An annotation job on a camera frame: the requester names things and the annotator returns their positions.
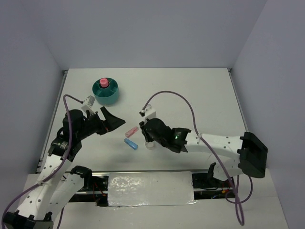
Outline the pink-capped crayon bottle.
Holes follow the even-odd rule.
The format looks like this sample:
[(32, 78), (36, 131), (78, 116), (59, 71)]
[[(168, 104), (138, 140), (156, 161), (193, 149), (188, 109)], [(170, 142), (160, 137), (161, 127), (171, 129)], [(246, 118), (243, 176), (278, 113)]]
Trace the pink-capped crayon bottle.
[(110, 83), (107, 78), (101, 78), (99, 84), (101, 88), (107, 88)]

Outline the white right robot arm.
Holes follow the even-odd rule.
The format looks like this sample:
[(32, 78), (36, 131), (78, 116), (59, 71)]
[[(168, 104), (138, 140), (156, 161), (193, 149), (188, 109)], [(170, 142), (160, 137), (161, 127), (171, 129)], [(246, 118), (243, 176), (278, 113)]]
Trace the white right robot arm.
[(245, 132), (243, 136), (200, 134), (187, 128), (170, 128), (158, 118), (142, 121), (139, 125), (146, 143), (157, 142), (175, 153), (213, 155), (216, 161), (210, 164), (207, 175), (207, 181), (213, 187), (240, 174), (265, 177), (268, 148), (251, 132)]

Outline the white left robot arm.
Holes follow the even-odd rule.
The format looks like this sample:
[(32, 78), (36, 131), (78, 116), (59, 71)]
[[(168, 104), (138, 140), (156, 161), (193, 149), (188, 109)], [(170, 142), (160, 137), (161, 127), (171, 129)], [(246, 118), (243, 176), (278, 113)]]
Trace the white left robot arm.
[(36, 183), (25, 192), (24, 201), (14, 212), (5, 211), (5, 229), (51, 229), (71, 197), (80, 189), (93, 186), (92, 170), (76, 166), (65, 181), (62, 177), (71, 166), (81, 142), (93, 135), (104, 135), (125, 124), (125, 120), (112, 115), (101, 107), (104, 119), (98, 113), (78, 109), (69, 110), (62, 120), (62, 127), (52, 141), (48, 156)]

